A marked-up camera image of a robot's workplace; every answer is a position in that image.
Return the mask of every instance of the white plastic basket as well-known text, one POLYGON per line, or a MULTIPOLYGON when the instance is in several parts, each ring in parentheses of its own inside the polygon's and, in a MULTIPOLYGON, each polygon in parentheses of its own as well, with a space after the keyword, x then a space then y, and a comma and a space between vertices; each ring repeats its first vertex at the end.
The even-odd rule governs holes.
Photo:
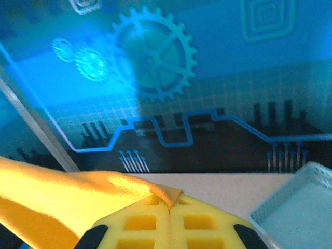
POLYGON ((271 249, 332 248, 332 171, 308 162, 249 215, 271 249))

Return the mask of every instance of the grid pattern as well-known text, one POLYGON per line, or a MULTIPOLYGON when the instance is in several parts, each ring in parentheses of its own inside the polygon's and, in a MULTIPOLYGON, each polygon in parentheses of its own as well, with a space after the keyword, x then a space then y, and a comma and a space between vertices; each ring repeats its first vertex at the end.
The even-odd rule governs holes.
POLYGON ((307 107, 308 81, 301 78, 306 69, 306 66, 285 67, 193 80, 183 95, 177 94, 174 100, 165 102, 151 102, 133 95, 133 92, 123 92, 55 106, 50 112, 75 147, 82 145, 80 133, 85 133, 83 123, 102 121, 108 133, 112 134, 126 118, 161 115, 166 129, 175 129, 172 114, 204 108, 223 108, 225 114, 252 122, 253 104, 259 103, 262 124, 267 125, 268 102, 275 101, 277 122, 283 123, 285 100, 293 100, 293 117, 298 117, 300 111, 307 107))

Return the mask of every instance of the yellow foam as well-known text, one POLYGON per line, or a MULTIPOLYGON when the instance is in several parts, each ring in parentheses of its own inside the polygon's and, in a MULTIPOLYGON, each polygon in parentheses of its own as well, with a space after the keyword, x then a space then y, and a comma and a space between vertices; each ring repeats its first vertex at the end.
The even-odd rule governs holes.
POLYGON ((98 220, 108 226, 98 249, 246 249, 233 226, 252 225, 182 194, 169 211, 150 196, 98 220))

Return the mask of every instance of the yellow fabric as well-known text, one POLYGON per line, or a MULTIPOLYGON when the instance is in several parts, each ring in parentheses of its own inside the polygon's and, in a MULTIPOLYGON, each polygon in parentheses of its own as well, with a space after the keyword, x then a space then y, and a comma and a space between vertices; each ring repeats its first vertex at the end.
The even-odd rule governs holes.
POLYGON ((0 223, 34 249, 73 249, 99 219, 175 189, 111 171, 66 173, 0 157, 0 223))

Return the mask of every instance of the black rubber piece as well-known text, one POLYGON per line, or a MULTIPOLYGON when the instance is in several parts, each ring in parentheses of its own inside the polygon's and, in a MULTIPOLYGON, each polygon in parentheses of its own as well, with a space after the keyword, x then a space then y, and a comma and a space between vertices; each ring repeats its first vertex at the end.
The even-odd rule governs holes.
POLYGON ((255 230, 236 224, 234 229, 247 249, 268 249, 255 230))
POLYGON ((97 249, 108 227, 99 225, 86 231, 74 249, 97 249))

